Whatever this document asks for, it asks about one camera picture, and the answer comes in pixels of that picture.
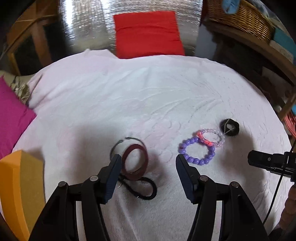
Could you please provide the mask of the orange cardboard tray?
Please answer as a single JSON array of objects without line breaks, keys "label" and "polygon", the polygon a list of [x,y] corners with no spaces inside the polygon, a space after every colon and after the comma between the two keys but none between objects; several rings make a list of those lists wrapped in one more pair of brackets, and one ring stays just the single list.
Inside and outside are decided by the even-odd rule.
[{"label": "orange cardboard tray", "polygon": [[19,150],[1,159],[1,206],[18,240],[28,240],[45,206],[44,163]]}]

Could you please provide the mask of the silver foil insulation panel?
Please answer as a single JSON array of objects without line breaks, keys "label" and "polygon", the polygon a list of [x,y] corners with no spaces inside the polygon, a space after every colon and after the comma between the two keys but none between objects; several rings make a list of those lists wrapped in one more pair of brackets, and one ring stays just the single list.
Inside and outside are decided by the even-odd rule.
[{"label": "silver foil insulation panel", "polygon": [[203,2],[188,1],[59,1],[59,16],[70,54],[86,49],[115,51],[113,16],[123,13],[174,11],[185,54],[193,56]]}]

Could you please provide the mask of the wicker basket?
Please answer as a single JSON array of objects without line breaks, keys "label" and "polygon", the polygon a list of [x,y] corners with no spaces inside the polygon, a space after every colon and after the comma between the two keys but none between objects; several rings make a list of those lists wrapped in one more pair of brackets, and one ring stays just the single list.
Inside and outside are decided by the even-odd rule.
[{"label": "wicker basket", "polygon": [[227,14],[222,9],[222,1],[207,1],[207,3],[210,20],[234,27],[264,42],[270,42],[274,26],[252,4],[241,1],[236,13]]}]

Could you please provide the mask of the thin metal wire bangle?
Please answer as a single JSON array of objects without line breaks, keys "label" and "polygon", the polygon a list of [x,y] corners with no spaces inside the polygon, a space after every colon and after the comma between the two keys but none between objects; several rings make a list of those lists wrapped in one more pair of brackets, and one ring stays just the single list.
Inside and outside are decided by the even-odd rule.
[{"label": "thin metal wire bangle", "polygon": [[142,140],[140,140],[140,139],[138,139],[138,138],[134,138],[134,137],[124,137],[123,139],[117,141],[117,142],[115,143],[115,145],[111,148],[110,153],[109,153],[109,159],[110,159],[110,160],[112,160],[112,157],[113,157],[113,155],[114,155],[114,151],[115,151],[116,147],[117,147],[119,144],[121,144],[121,143],[123,143],[124,141],[126,141],[126,140],[135,140],[135,141],[138,141],[138,142],[141,143],[141,146],[144,147],[145,150],[147,150],[146,145],[144,144],[144,142],[143,142]]}]

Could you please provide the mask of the wooden shelf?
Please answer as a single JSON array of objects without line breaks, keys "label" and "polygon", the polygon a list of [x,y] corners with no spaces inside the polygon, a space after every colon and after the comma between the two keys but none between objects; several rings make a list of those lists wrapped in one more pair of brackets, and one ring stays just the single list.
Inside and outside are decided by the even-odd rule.
[{"label": "wooden shelf", "polygon": [[231,37],[262,54],[290,80],[292,83],[292,94],[278,113],[279,119],[283,121],[295,104],[295,65],[288,61],[288,59],[276,49],[269,46],[269,44],[246,32],[214,21],[204,21],[204,25],[209,30]]}]

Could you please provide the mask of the magenta pillow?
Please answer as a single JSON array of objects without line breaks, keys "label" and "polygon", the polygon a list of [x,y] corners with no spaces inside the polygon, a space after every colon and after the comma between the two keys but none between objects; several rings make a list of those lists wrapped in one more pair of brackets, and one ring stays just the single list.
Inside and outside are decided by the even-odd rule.
[{"label": "magenta pillow", "polygon": [[9,155],[30,123],[33,110],[23,104],[1,77],[0,146],[1,158]]}]

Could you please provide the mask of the red pillow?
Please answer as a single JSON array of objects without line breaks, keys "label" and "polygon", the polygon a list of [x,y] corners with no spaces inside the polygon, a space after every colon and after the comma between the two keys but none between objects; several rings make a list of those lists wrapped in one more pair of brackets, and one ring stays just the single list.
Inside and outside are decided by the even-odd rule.
[{"label": "red pillow", "polygon": [[174,11],[124,13],[114,15],[113,19],[118,58],[184,56],[185,51]]}]

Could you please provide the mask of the dark red bangle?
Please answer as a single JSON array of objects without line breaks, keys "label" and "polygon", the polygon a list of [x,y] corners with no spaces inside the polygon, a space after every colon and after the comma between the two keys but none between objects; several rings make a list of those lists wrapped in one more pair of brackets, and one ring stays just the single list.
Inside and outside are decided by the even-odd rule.
[{"label": "dark red bangle", "polygon": [[[144,162],[143,164],[135,171],[133,172],[130,172],[128,173],[126,171],[126,168],[125,168],[125,161],[128,157],[128,155],[136,150],[136,149],[139,149],[143,152],[144,154]],[[130,145],[126,150],[125,152],[123,153],[123,156],[122,156],[122,167],[121,167],[121,173],[123,176],[125,176],[128,180],[131,180],[131,181],[137,181],[137,180],[140,180],[140,178],[143,177],[143,175],[145,174],[146,170],[147,170],[147,166],[148,166],[148,161],[149,161],[149,157],[148,157],[148,154],[147,154],[147,150],[145,147],[139,145],[139,144],[133,144],[133,145]]]}]

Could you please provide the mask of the black scrunchie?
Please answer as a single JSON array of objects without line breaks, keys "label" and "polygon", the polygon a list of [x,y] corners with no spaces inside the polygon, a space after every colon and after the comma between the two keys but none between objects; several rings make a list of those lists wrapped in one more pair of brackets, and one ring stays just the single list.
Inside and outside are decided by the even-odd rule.
[{"label": "black scrunchie", "polygon": [[231,118],[228,118],[228,119],[224,119],[220,122],[220,130],[221,132],[226,135],[226,136],[230,136],[230,137],[233,137],[233,136],[236,136],[239,134],[239,123],[234,121],[233,119]]}]

